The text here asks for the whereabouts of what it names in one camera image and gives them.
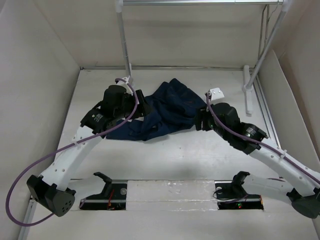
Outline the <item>dark blue denim trousers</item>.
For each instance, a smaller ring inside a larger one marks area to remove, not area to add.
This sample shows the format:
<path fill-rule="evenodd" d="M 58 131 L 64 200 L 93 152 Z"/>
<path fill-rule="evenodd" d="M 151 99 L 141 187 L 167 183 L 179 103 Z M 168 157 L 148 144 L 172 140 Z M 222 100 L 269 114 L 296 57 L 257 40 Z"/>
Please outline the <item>dark blue denim trousers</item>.
<path fill-rule="evenodd" d="M 189 130 L 195 124 L 197 110 L 206 104 L 194 91 L 173 78 L 163 82 L 145 100 L 151 113 L 143 120 L 134 119 L 107 134 L 109 140 L 148 141 L 182 130 Z"/>

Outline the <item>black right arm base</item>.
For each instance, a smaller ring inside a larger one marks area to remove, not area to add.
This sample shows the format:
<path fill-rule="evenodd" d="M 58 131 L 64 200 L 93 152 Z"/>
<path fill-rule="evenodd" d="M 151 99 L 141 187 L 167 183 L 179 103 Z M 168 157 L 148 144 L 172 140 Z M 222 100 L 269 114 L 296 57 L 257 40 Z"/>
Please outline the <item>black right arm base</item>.
<path fill-rule="evenodd" d="M 243 183 L 250 174 L 240 171 L 232 180 L 215 180 L 212 197 L 217 200 L 218 210 L 264 210 L 262 198 L 257 194 L 248 194 Z"/>

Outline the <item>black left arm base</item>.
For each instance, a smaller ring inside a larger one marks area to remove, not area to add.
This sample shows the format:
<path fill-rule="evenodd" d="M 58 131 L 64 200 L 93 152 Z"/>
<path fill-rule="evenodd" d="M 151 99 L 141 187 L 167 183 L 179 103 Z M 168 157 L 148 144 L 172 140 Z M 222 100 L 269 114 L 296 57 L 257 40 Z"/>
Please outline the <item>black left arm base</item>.
<path fill-rule="evenodd" d="M 84 211 L 123 211 L 126 209 L 128 181 L 112 180 L 101 172 L 93 174 L 104 182 L 102 190 L 81 200 L 79 209 Z"/>

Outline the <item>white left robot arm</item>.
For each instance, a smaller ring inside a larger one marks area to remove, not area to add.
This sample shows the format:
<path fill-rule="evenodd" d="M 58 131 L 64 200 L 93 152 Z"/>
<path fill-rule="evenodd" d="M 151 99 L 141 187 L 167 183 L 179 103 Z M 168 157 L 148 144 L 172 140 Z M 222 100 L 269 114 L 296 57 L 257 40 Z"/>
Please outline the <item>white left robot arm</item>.
<path fill-rule="evenodd" d="M 81 201 L 98 195 L 107 198 L 112 179 L 101 172 L 73 181 L 73 175 L 90 151 L 108 133 L 119 129 L 125 119 L 133 120 L 151 112 L 143 92 L 121 85 L 110 85 L 98 102 L 80 121 L 70 148 L 62 150 L 54 162 L 39 176 L 32 175 L 26 184 L 31 196 L 58 217 L 80 208 Z"/>

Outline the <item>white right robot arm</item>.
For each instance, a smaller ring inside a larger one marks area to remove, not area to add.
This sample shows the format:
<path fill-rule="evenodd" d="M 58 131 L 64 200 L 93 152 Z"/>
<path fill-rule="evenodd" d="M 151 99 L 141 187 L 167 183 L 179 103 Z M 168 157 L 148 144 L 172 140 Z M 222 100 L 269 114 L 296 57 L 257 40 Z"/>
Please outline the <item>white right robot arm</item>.
<path fill-rule="evenodd" d="M 267 196 L 293 207 L 301 215 L 316 219 L 320 215 L 320 174 L 278 147 L 268 135 L 251 123 L 240 121 L 237 110 L 221 102 L 201 107 L 195 115 L 197 131 L 215 131 L 234 149 L 260 161 L 278 174 L 263 178 L 247 171 L 237 173 L 228 187 L 217 190 L 232 203 L 248 195 Z"/>

